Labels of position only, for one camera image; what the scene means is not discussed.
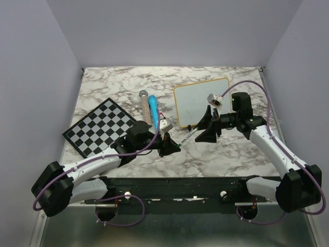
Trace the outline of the green whiteboard marker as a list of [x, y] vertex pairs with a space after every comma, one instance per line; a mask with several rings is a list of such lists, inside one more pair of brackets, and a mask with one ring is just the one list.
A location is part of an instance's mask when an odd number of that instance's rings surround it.
[[189, 132], [189, 134], [177, 145], [181, 147], [190, 137], [192, 137], [198, 131], [198, 127], [195, 127], [193, 130]]

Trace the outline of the yellow framed whiteboard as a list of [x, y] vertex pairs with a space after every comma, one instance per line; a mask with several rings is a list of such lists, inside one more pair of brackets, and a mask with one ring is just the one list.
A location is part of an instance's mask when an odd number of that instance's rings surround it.
[[230, 86], [229, 79], [218, 78], [176, 86], [173, 90], [178, 125], [196, 125], [206, 112], [210, 94], [220, 96]]

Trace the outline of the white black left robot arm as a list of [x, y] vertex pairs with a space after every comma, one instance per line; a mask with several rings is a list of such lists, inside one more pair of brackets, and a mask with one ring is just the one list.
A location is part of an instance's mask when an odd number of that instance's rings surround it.
[[48, 164], [31, 188], [35, 197], [33, 210], [43, 210], [52, 217], [77, 201], [99, 199], [109, 203], [114, 197], [113, 189], [95, 176], [122, 167], [147, 150], [157, 150], [161, 157], [181, 151], [160, 126], [155, 133], [149, 129], [146, 122], [136, 121], [124, 137], [96, 155], [67, 165]]

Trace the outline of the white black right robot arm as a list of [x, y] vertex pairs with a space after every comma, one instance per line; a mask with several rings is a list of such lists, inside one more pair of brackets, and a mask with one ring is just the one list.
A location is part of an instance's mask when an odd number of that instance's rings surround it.
[[236, 128], [254, 143], [274, 165], [280, 181], [257, 175], [242, 178], [236, 189], [244, 202], [262, 196], [278, 205], [286, 213], [301, 210], [321, 200], [322, 172], [317, 165], [307, 165], [276, 139], [266, 120], [253, 113], [250, 96], [245, 92], [232, 94], [232, 113], [220, 114], [223, 98], [210, 94], [206, 113], [196, 125], [202, 133], [197, 143], [215, 143], [223, 129]]

